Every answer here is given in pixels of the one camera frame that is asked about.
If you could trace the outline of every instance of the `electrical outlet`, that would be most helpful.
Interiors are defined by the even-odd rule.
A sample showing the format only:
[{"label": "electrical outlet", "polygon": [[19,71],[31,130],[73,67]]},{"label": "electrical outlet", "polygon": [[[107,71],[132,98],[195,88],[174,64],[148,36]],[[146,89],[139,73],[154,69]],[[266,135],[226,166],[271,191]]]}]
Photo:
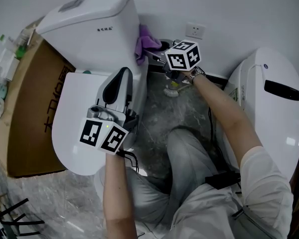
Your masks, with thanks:
[{"label": "electrical outlet", "polygon": [[204,25],[188,22],[186,24],[185,35],[192,38],[203,39],[205,28]]}]

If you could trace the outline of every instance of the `marker cube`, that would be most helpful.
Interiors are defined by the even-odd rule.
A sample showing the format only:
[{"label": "marker cube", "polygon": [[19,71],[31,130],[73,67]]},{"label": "marker cube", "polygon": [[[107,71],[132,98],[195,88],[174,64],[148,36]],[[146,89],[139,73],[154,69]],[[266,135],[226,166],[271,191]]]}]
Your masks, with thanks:
[{"label": "marker cube", "polygon": [[200,51],[197,42],[182,40],[165,51],[171,70],[190,71],[200,62]]},{"label": "marker cube", "polygon": [[79,142],[85,146],[115,155],[128,131],[113,121],[83,118]]}]

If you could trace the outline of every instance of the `purple cloth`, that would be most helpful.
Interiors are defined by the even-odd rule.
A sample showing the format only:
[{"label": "purple cloth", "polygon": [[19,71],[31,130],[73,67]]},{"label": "purple cloth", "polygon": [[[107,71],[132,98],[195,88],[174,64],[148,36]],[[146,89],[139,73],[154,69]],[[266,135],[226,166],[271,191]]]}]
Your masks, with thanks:
[{"label": "purple cloth", "polygon": [[140,24],[140,36],[136,42],[135,54],[136,62],[138,65],[141,65],[145,61],[144,49],[160,49],[161,42],[160,40],[154,38],[150,33],[148,26]]}]

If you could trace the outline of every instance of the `toilet tank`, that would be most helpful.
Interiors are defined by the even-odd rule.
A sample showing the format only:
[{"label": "toilet tank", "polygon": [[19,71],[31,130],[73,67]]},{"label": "toilet tank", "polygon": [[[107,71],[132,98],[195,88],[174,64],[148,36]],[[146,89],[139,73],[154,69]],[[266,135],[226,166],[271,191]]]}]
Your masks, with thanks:
[{"label": "toilet tank", "polygon": [[49,12],[36,31],[79,71],[110,75],[128,67],[137,75],[139,23],[133,0],[74,0]]}]

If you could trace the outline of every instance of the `toilet brush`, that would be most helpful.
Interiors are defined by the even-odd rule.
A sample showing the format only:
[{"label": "toilet brush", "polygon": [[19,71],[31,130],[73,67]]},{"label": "toilet brush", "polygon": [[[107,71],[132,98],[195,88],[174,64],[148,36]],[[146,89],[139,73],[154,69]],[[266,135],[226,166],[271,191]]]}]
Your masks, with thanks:
[{"label": "toilet brush", "polygon": [[187,84],[183,87],[179,88],[179,84],[171,81],[171,83],[169,85],[166,85],[165,89],[163,90],[164,94],[167,95],[170,98],[176,98],[179,96],[179,91],[181,91],[182,89],[186,88],[190,86],[190,84]]}]

